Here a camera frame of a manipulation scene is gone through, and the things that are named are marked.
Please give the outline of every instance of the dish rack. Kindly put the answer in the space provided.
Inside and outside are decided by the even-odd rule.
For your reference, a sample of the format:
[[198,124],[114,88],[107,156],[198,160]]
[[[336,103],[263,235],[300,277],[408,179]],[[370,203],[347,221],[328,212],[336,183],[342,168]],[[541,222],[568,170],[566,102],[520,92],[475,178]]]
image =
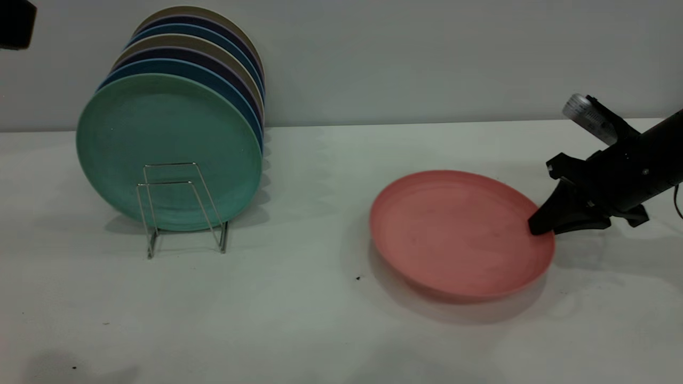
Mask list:
[[[204,208],[204,203],[201,201],[201,198],[199,197],[199,193],[197,192],[197,187],[195,186],[195,183],[192,182],[192,180],[185,180],[185,181],[172,181],[172,182],[149,182],[149,179],[147,177],[147,170],[150,168],[164,168],[164,167],[194,167],[197,170],[197,174],[199,175],[199,179],[201,180],[202,185],[204,186],[204,190],[206,191],[206,195],[208,196],[209,202],[211,203],[211,208],[213,208],[214,213],[216,214],[216,217],[219,220],[219,223],[217,225],[214,225],[211,220],[209,219],[209,216],[206,214],[206,209]],[[199,167],[199,164],[197,163],[163,163],[163,164],[147,164],[142,168],[142,174],[145,177],[145,182],[140,182],[136,185],[135,187],[135,192],[137,193],[137,202],[140,205],[140,215],[142,217],[142,225],[145,227],[145,235],[147,236],[147,259],[151,260],[154,257],[154,246],[156,245],[156,239],[159,238],[160,235],[160,230],[158,225],[156,224],[156,216],[154,215],[154,205],[152,203],[152,192],[150,187],[158,187],[158,186],[165,186],[165,187],[178,187],[182,185],[186,185],[190,188],[192,188],[192,192],[194,192],[195,197],[197,198],[197,203],[199,204],[199,208],[201,209],[201,212],[204,214],[204,218],[206,219],[206,223],[208,224],[209,230],[211,231],[211,235],[213,236],[214,240],[216,241],[216,246],[218,247],[218,250],[221,253],[225,253],[225,248],[227,245],[227,229],[229,222],[228,221],[223,221],[221,219],[220,214],[218,213],[218,210],[216,209],[216,204],[214,204],[213,197],[211,197],[211,192],[209,191],[209,188],[206,186],[206,181],[204,180],[204,175],[201,174],[201,168]],[[147,219],[145,218],[145,208],[142,204],[142,196],[140,194],[140,189],[144,188],[147,190],[147,199],[150,203],[150,213],[152,216],[152,223],[154,224],[154,231],[150,233],[150,228],[147,225]],[[214,227],[221,227],[221,235],[217,236],[216,231],[214,231]]]

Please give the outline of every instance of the beige plate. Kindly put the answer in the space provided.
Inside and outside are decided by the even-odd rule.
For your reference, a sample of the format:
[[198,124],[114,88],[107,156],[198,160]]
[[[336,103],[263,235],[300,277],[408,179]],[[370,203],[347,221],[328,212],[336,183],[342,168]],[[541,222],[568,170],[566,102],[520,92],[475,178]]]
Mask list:
[[246,33],[244,33],[243,30],[240,29],[235,23],[232,21],[226,19],[224,16],[221,16],[220,14],[217,14],[216,12],[207,10],[206,8],[199,8],[199,7],[193,7],[191,5],[179,5],[176,7],[170,7],[166,8],[164,10],[161,10],[150,17],[146,18],[142,23],[140,23],[140,26],[135,30],[133,36],[137,35],[140,32],[140,29],[143,29],[147,24],[153,23],[154,21],[157,21],[160,18],[164,17],[169,17],[169,16],[196,16],[196,17],[203,17],[207,18],[208,20],[211,20],[215,23],[220,24],[224,28],[226,28],[228,31],[231,31],[235,35],[237,35],[242,41],[245,42],[247,47],[251,50],[251,52],[254,54],[256,59],[258,60],[258,66],[261,67],[261,73],[263,73],[263,63],[261,62],[261,57],[258,55],[258,51],[256,51],[256,47],[251,43],[251,40],[247,36]]
[[126,48],[126,50],[123,51],[116,60],[112,68],[116,67],[121,61],[124,61],[135,53],[144,51],[146,49],[159,48],[162,46],[176,46],[179,48],[193,49],[195,51],[205,53],[225,64],[228,68],[232,69],[240,79],[244,81],[245,85],[252,93],[252,97],[256,99],[256,103],[261,110],[261,118],[264,118],[263,95],[261,95],[261,92],[259,92],[256,82],[254,81],[253,77],[251,77],[249,72],[247,72],[247,69],[233,55],[231,55],[230,52],[202,38],[176,33],[150,36],[149,38],[144,38]]

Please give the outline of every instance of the teal plate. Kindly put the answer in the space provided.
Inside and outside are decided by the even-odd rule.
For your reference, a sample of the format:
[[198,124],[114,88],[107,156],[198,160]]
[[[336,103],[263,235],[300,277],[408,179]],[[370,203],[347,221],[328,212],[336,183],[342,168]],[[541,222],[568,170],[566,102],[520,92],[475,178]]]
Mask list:
[[[93,188],[138,221],[136,186],[145,182],[145,165],[197,163],[223,221],[249,205],[261,178],[258,141],[242,114],[210,88],[170,74],[136,74],[99,90],[81,114],[76,149]],[[149,182],[192,181],[212,224],[219,224],[196,168],[147,173]],[[159,228],[208,228],[189,184],[152,185],[150,194]],[[146,189],[140,195],[152,225]]]

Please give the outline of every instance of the black object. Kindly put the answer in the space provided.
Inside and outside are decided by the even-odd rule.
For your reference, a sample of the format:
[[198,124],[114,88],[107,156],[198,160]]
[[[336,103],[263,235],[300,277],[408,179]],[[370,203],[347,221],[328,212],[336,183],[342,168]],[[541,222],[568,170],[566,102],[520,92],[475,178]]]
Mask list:
[[0,0],[0,49],[29,47],[37,11],[27,0]]
[[683,109],[641,134],[595,98],[586,100],[616,142],[585,161],[560,153],[546,163],[560,182],[529,219],[532,234],[605,229],[611,216],[637,227],[649,220],[641,203],[683,181]]

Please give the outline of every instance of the table surface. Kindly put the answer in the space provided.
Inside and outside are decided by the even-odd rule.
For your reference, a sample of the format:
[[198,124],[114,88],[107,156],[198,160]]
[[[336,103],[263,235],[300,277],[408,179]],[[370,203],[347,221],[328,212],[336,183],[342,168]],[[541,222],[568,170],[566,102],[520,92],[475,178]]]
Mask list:
[[671,191],[640,228],[559,235],[546,276],[494,303],[420,297],[372,247],[370,204],[401,176],[475,172],[542,203],[545,161],[602,147],[569,121],[272,128],[227,253],[208,232],[166,234],[146,260],[74,133],[0,134],[0,382],[680,382]]

